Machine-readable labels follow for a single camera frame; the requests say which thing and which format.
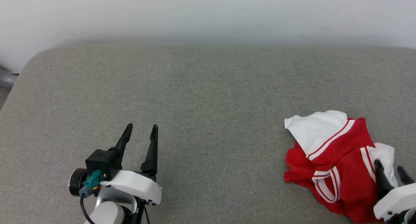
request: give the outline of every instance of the red fabric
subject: red fabric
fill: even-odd
[[[373,206],[376,204],[376,186],[368,173],[360,150],[366,146],[374,147],[374,144],[368,134],[364,118],[357,119],[346,134],[334,140],[312,161],[306,158],[296,142],[294,148],[288,150],[286,154],[286,163],[290,170],[285,173],[285,182],[294,182],[309,188],[327,209],[348,216],[354,223],[377,222],[373,213]],[[312,177],[315,171],[329,171],[334,166],[339,173],[341,184],[333,183],[331,177],[324,178],[324,181],[332,194],[335,194],[335,189],[340,186],[340,199],[329,203],[318,193]]]

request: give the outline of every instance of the black cable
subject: black cable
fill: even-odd
[[[144,207],[144,213],[146,214],[147,224],[150,224],[149,216],[147,215],[147,209]]]
[[[85,210],[85,207],[84,207],[84,197],[85,197],[85,194],[82,194],[82,195],[81,195],[81,199],[79,200],[79,203],[80,203],[80,205],[81,205],[82,214],[85,216],[86,220],[87,220],[89,223],[91,223],[91,224],[95,224],[95,222],[93,222],[93,221],[91,220],[91,218],[88,216],[88,213],[86,213],[86,210]]]

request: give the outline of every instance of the white backdrop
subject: white backdrop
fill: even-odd
[[[416,0],[0,0],[0,65],[74,43],[416,47]]]

